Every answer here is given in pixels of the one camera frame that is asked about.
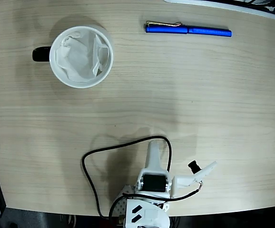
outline white object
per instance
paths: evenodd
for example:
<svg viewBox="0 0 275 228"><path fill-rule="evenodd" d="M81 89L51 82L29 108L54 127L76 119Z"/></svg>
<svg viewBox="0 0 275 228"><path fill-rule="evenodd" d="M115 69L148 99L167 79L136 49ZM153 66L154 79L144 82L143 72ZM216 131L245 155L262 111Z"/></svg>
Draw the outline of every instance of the white object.
<svg viewBox="0 0 275 228"><path fill-rule="evenodd" d="M141 191L142 185L143 185L143 176L145 174L165 176L167 180L167 186L166 186L165 192ZM169 172L166 169L161 168L160 150L159 150L158 143L156 140L152 140L148 144L145 168L141 170L137 178L136 193L149 195L149 196L162 197L162 198L170 198L170 195L169 195L170 187L171 187L171 178L170 178ZM143 199L143 200L148 202L155 202L155 203L164 202L164 201L151 200L151 199Z"/></svg>
<svg viewBox="0 0 275 228"><path fill-rule="evenodd" d="M258 15L266 18L275 19L275 14L263 12L256 9L250 9L250 8L234 6L230 4L214 2L214 1L206 1L206 0L164 0L164 1L171 2L171 3L182 3L182 4L190 4L190 5L197 5L197 6L209 6L214 8L226 9L226 10L234 10L238 12L250 13L250 14L254 14L254 15Z"/></svg>
<svg viewBox="0 0 275 228"><path fill-rule="evenodd" d="M202 179L208 175L212 169L217 165L217 162L213 162L206 166L204 169L196 172L194 175L190 176L175 176L171 181L170 174L167 170L161 168L160 162L160 151L156 140L150 141L148 144L147 157L145 168L141 170L138 175L136 186L126 185L123 190L119 193L117 198L119 198L123 193L136 193L148 196L155 196L160 198L170 198L170 191L173 197L179 188L185 188L194 182L202 183ZM156 191L142 191L143 176L153 175L152 178L156 176L164 176L166 178L166 186L164 192ZM124 215L126 213L126 219L124 222L125 228L169 228L169 216L167 211L169 209L169 202L165 200L153 200L141 197L134 197L134 199L123 199L118 202L115 207L114 215Z"/></svg>
<svg viewBox="0 0 275 228"><path fill-rule="evenodd" d="M126 228L169 228L169 217L158 206L138 199L128 199Z"/></svg>
<svg viewBox="0 0 275 228"><path fill-rule="evenodd" d="M212 169L217 165L217 162L214 161L210 165L206 166L204 169L201 169L199 172L195 173L191 176L183 176L183 175L176 175L172 179L171 185L171 196L174 198L176 197L176 193L178 189L183 189L188 187L194 182L200 183L202 179L207 176Z"/></svg>
<svg viewBox="0 0 275 228"><path fill-rule="evenodd" d="M112 39L97 25L69 28L54 40L49 62L55 76L64 84L73 88L95 86L111 70Z"/></svg>

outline dark floor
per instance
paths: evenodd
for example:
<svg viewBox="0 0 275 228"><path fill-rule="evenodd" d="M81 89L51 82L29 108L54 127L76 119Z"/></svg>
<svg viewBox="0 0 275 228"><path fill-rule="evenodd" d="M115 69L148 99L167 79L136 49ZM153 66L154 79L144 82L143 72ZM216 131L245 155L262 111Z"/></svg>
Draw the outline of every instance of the dark floor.
<svg viewBox="0 0 275 228"><path fill-rule="evenodd" d="M179 218L171 219L170 228L177 227ZM74 216L34 212L17 209L6 209L0 218L0 228L73 228ZM76 216L75 228L109 228L106 220L99 217ZM243 211L236 213L183 216L178 228L254 228L275 227L275 207Z"/></svg>

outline pen cap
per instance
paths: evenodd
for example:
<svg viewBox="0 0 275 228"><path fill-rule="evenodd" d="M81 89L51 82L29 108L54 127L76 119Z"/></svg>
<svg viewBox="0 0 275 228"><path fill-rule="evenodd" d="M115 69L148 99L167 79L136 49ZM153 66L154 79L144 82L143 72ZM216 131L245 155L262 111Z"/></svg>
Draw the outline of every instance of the pen cap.
<svg viewBox="0 0 275 228"><path fill-rule="evenodd" d="M147 33L176 33L187 34L186 26L165 26L165 25L146 25L145 32Z"/></svg>

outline black rubber tip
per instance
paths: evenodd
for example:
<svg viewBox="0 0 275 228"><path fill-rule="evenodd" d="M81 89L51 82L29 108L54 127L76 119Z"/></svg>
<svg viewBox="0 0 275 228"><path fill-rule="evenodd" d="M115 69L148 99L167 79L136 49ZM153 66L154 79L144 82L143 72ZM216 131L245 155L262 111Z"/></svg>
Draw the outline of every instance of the black rubber tip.
<svg viewBox="0 0 275 228"><path fill-rule="evenodd" d="M193 174L201 170L201 168L196 164L196 161L192 161L190 164L188 164L188 167L191 169Z"/></svg>

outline blue pen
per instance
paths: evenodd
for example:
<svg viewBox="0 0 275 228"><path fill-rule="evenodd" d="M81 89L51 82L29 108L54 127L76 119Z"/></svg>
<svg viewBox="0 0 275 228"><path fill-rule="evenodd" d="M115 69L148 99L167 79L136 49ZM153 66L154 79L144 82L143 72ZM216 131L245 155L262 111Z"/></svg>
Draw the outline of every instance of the blue pen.
<svg viewBox="0 0 275 228"><path fill-rule="evenodd" d="M222 28L208 28L183 25L181 22L174 24L161 23L155 21L147 21L145 24L145 32L147 33L176 33L176 34L200 34L231 37L232 31Z"/></svg>

